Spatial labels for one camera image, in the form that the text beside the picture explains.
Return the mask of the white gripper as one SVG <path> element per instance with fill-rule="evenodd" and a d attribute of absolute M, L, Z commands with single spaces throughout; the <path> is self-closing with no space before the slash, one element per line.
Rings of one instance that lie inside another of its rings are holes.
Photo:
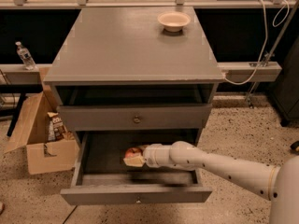
<path fill-rule="evenodd" d="M 142 156 L 134 156 L 129 158 L 124 158 L 123 161 L 127 166 L 130 167 L 142 167 L 145 163 L 149 168 L 159 168 L 160 165 L 156 161 L 156 152 L 161 147 L 161 144 L 152 145 L 141 145 L 138 146 L 143 151 Z"/>

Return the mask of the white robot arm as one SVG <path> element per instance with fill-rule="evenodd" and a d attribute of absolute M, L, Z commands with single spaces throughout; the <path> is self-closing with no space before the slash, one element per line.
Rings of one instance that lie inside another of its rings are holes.
<path fill-rule="evenodd" d="M 123 161 L 132 167 L 202 168 L 271 202 L 269 224 L 299 224 L 299 157 L 282 166 L 235 159 L 184 142 L 130 147 Z"/>

